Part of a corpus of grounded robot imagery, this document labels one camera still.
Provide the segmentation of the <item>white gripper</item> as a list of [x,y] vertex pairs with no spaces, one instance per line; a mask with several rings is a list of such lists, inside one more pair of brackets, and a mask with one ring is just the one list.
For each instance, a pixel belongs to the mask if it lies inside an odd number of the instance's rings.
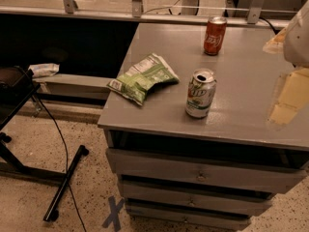
[[309,0],[283,28],[263,46],[270,54],[284,52],[285,59],[300,67],[281,73],[276,82],[267,120],[279,127],[288,125],[309,103]]

